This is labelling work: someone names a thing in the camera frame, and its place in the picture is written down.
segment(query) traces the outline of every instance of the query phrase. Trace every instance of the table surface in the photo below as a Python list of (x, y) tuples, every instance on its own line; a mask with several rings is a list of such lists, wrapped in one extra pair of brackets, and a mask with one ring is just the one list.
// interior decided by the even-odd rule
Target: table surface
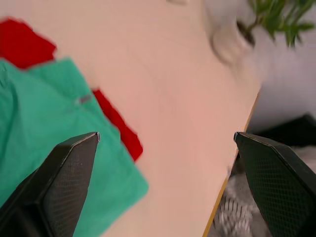
[(1, 0), (101, 86), (137, 131), (146, 196), (104, 237), (201, 237), (260, 83), (222, 65), (202, 0)]

